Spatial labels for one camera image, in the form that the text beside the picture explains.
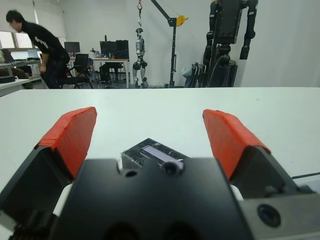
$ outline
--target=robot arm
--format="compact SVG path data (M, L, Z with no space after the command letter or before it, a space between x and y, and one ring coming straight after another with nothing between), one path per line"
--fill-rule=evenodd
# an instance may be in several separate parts
M216 20L217 20L217 2L213 1L210 5L210 31L206 35L207 44L204 51L204 58L203 58L203 64L206 65L206 67L209 67L210 64L210 58L211 58L211 52L213 47L213 39L215 35L215 27L216 27Z
M250 43L251 39L253 39L256 36L254 27L255 27L255 22L256 22L256 16L257 16L257 5L258 5L258 0L247 0L245 2L245 6L248 6L248 22L246 26L246 33L244 36L244 45L241 50L241 55L240 59L241 60L247 60L249 51L250 51Z

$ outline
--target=black t-shirt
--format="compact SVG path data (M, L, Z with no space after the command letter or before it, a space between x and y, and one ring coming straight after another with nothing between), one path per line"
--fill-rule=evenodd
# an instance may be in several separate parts
M64 59L68 56L59 39L43 26L24 21L22 31L29 35L32 43L44 54L49 54L52 59Z

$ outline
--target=black chair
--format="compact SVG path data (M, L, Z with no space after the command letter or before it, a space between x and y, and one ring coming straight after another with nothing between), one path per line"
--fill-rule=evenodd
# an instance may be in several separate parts
M58 84L61 88L64 85L74 85L74 88L80 88L79 84L89 84L93 89L90 79L89 79L89 71L88 71L88 54L77 54L75 56L73 68L67 70L67 74L69 73L72 76L71 71L74 69L78 72L78 76L67 77L67 74L64 79L58 80Z

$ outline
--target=white wall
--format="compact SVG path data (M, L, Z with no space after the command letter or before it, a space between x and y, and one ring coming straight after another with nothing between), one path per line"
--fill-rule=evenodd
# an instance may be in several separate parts
M82 53L101 51L100 41L127 40L126 0L63 0L67 42L80 42Z
M135 46L136 29L139 28L137 2L136 0L127 0L131 66L137 60ZM177 28L176 34L177 73L174 75L174 81L176 86L183 86L186 79L181 75L181 68L195 62L201 63L203 60L212 1L161 0L158 2L170 17L178 16L172 9L180 15L189 17L189 20ZM147 51L145 61L148 63L146 77L149 85L163 87L170 81L173 28L169 27L165 17L150 0L143 0L142 5L142 28Z
M58 38L66 36L64 13L56 0L35 0L39 24Z
M231 46L242 87L320 87L320 1L259 0L247 61L239 60L246 14Z

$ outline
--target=person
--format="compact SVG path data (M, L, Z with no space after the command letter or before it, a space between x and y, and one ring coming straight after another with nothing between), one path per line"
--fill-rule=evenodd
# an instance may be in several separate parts
M59 39L44 27L25 21L24 17L16 10L6 14L6 21L18 33L27 33L30 40L42 52L40 72L49 89L59 89L59 78L66 76L66 64L70 57L62 47Z

